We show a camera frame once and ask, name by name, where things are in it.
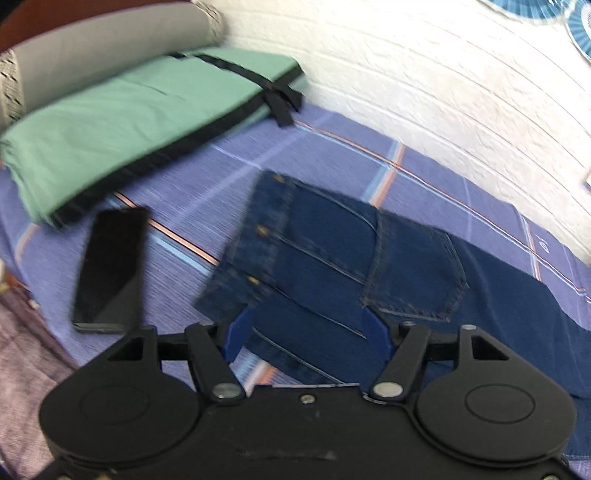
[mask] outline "painted brick wall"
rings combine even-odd
[[[209,0],[229,44],[297,58],[308,97],[421,151],[591,262],[591,65],[566,27],[477,0]]]

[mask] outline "denim pocket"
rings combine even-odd
[[[395,317],[449,322],[468,284],[447,233],[381,212],[363,300]]]

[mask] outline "smartphone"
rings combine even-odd
[[[146,207],[104,210],[80,269],[72,325],[80,332],[129,332],[142,322]]]

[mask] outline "black strap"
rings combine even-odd
[[[176,52],[171,53],[170,56],[179,60],[189,57],[196,57],[214,65],[221,70],[234,72],[237,75],[240,75],[241,77],[256,83],[263,89],[265,103],[269,106],[271,115],[275,117],[275,120],[277,120],[277,124],[280,127],[286,127],[288,125],[293,125],[294,123],[289,110],[290,105],[296,112],[300,111],[303,102],[303,95],[300,92],[293,90],[291,87],[289,87],[289,85],[279,85],[278,83],[272,82],[271,80],[263,77],[263,75],[253,72],[252,70],[248,70],[236,63],[232,63],[231,61],[220,59],[218,57],[212,57],[211,55],[206,55],[203,53],[187,56],[184,53]]]

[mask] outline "bed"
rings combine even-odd
[[[470,181],[404,144],[312,104],[281,129],[267,119],[218,138],[115,192],[97,207],[147,205],[145,322],[160,333],[207,321],[191,305],[241,221],[255,179],[273,169],[442,228],[544,282],[561,308],[591,328],[591,271],[546,230]],[[94,215],[65,231],[33,225],[6,167],[0,170],[0,257],[41,306],[50,332],[78,364],[116,337],[70,326],[77,271]],[[167,373],[188,379],[176,362]],[[294,382],[243,350],[233,368],[247,390]],[[591,478],[591,462],[572,465]]]

